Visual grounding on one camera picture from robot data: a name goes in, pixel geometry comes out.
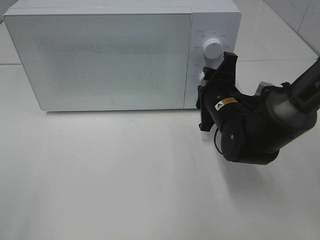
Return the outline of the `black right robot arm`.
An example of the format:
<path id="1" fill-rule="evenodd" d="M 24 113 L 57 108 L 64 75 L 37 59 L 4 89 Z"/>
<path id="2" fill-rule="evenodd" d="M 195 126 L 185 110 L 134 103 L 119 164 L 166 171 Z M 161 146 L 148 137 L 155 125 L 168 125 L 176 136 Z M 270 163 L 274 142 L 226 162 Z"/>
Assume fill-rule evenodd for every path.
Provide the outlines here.
<path id="1" fill-rule="evenodd" d="M 293 83 L 261 82 L 254 95 L 236 87 L 237 55 L 223 54 L 218 68 L 204 67 L 204 85 L 197 88 L 199 129 L 216 126 L 216 149 L 234 163 L 267 165 L 280 149 L 317 122 L 320 108 L 320 63 L 316 61 Z"/>

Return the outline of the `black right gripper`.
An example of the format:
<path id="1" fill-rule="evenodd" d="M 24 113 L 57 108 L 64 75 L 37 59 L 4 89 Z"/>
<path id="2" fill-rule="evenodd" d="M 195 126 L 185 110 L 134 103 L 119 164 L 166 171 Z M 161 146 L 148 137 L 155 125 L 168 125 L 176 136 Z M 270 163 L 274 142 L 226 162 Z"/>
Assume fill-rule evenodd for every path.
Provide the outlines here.
<path id="1" fill-rule="evenodd" d="M 209 132 L 213 125 L 223 131 L 228 121 L 241 116 L 240 91 L 235 85 L 237 60 L 235 53 L 225 51 L 217 70 L 203 68 L 203 86 L 198 86 L 196 103 L 200 110 L 199 129 L 203 132 Z"/>

